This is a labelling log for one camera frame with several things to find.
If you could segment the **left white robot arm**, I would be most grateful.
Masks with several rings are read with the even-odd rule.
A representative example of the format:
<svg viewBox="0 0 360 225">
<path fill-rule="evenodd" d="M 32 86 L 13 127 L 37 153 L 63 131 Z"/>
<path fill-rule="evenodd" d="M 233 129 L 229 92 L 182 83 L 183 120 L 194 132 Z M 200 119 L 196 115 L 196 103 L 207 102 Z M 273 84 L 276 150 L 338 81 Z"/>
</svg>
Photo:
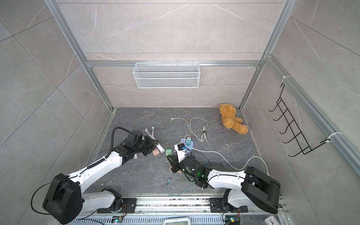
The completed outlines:
<svg viewBox="0 0 360 225">
<path fill-rule="evenodd" d="M 111 188 L 96 193 L 85 193 L 94 182 L 108 172 L 124 165 L 135 155 L 150 154 L 158 145 L 158 140 L 142 131 L 128 131 L 128 136 L 117 146 L 114 145 L 115 127 L 111 134 L 108 153 L 90 164 L 69 175 L 56 175 L 48 183 L 49 189 L 42 203 L 44 215 L 54 217 L 61 224 L 67 224 L 84 212 L 105 210 L 118 213 L 124 208 L 122 195 Z"/>
</svg>

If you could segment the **teal charger plug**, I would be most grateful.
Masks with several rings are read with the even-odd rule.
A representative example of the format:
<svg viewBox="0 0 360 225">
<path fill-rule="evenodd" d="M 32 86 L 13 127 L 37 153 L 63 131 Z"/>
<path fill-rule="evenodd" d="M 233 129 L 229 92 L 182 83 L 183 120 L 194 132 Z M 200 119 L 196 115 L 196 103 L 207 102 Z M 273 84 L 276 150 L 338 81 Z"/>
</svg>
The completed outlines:
<svg viewBox="0 0 360 225">
<path fill-rule="evenodd" d="M 192 141 L 191 141 L 191 137 L 187 137 L 186 139 L 184 139 L 185 144 L 186 145 L 191 145 Z"/>
</svg>

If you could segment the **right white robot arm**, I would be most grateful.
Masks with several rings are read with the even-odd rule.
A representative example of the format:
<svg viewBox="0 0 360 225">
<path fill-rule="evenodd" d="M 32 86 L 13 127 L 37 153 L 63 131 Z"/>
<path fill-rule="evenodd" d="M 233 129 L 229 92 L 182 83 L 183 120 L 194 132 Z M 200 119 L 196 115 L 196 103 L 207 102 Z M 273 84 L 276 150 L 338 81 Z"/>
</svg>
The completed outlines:
<svg viewBox="0 0 360 225">
<path fill-rule="evenodd" d="M 222 198 L 211 198 L 211 212 L 247 212 L 250 206 L 264 212 L 277 214 L 280 188 L 278 181 L 249 166 L 245 171 L 226 172 L 207 168 L 195 156 L 179 160 L 177 155 L 168 155 L 170 170 L 182 172 L 186 178 L 200 188 L 224 188 Z"/>
</svg>

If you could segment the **pink charger plug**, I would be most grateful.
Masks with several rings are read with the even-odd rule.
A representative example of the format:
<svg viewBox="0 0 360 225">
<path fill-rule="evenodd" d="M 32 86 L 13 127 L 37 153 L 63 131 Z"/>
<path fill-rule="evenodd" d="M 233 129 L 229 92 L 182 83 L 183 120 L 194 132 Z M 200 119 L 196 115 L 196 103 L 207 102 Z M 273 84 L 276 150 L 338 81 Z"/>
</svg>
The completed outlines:
<svg viewBox="0 0 360 225">
<path fill-rule="evenodd" d="M 158 150 L 158 149 L 154 149 L 153 151 L 152 151 L 152 153 L 153 153 L 153 155 L 156 157 L 156 156 L 158 156 L 158 155 L 160 155 L 160 151 Z"/>
</svg>

